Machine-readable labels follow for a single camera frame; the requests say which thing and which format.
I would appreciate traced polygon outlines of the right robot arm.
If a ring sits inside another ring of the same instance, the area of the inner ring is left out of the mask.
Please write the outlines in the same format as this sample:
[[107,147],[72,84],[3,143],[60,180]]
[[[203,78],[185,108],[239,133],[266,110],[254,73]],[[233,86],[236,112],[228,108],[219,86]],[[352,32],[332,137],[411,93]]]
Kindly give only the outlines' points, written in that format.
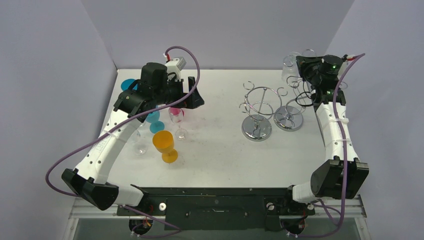
[[311,87],[325,159],[310,181],[294,185],[292,194],[282,199],[282,207],[289,214],[296,213],[302,203],[318,199],[352,199],[369,175],[369,165],[360,161],[350,137],[347,101],[341,89],[348,70],[362,57],[364,54],[296,57],[299,76]]

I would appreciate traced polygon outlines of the pink wine glass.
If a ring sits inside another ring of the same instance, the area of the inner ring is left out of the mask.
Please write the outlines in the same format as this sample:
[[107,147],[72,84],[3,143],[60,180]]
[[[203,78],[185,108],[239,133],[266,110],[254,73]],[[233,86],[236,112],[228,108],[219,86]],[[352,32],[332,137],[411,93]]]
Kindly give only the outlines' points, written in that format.
[[169,107],[168,113],[170,114],[170,116],[175,116],[175,117],[179,116],[180,114],[184,116],[184,110],[181,108]]

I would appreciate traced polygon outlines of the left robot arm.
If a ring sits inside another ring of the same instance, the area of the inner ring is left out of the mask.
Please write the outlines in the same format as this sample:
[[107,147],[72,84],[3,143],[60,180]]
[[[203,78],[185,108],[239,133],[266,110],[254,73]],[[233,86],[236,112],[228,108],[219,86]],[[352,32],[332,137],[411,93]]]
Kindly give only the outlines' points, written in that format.
[[86,156],[74,167],[66,168],[61,179],[72,192],[97,207],[106,210],[112,205],[129,205],[136,215],[149,209],[149,201],[136,187],[123,187],[108,181],[110,171],[131,135],[150,113],[169,107],[195,109],[205,102],[197,85],[200,76],[189,77],[189,92],[183,89],[181,68],[149,62],[121,92],[113,105],[106,126],[98,139],[83,146]]

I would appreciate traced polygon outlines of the blue wine glass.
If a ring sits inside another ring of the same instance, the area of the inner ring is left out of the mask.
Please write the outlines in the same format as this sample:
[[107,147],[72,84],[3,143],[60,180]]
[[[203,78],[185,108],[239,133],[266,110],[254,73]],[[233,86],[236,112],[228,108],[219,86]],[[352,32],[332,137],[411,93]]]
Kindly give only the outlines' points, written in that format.
[[127,90],[127,89],[130,87],[130,85],[131,85],[132,83],[134,83],[135,81],[136,81],[136,80],[135,80],[134,78],[128,78],[128,79],[124,80],[124,81],[121,83],[121,85],[120,85],[121,90],[122,90],[122,91]]
[[152,134],[163,131],[165,129],[165,124],[160,121],[160,112],[154,111],[147,115],[145,121],[150,124],[149,130]]

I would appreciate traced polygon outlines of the tall chrome glass rack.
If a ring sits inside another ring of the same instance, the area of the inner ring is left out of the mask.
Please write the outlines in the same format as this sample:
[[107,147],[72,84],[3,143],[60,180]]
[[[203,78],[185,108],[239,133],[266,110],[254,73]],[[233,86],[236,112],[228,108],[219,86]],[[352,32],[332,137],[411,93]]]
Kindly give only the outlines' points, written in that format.
[[[318,57],[312,49],[306,49],[300,56]],[[301,77],[293,84],[285,83],[293,90],[295,97],[281,106],[274,114],[275,124],[284,131],[297,131],[303,123],[303,112],[308,107],[315,110],[320,103],[329,103],[332,100],[336,84],[339,81],[339,73],[347,66],[349,61],[343,61],[342,57],[327,54],[321,56],[324,63],[319,67],[319,77],[322,80],[319,86],[312,86]]]

